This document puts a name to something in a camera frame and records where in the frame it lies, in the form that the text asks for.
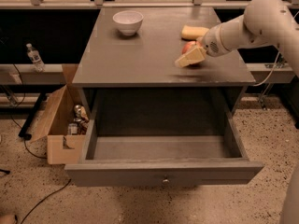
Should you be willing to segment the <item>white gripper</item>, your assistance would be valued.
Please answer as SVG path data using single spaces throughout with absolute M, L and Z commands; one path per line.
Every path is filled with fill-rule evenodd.
M 219 57 L 238 48 L 238 25 L 224 22 L 209 29 L 201 39 L 203 47 L 193 46 L 175 60 L 175 66 L 182 68 L 200 63 L 206 55 Z

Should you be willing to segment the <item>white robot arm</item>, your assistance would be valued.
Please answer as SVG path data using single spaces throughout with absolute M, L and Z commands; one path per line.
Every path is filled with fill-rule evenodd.
M 299 24 L 282 0 L 251 0 L 244 14 L 188 38 L 177 67 L 200 63 L 236 49 L 274 46 L 299 76 Z

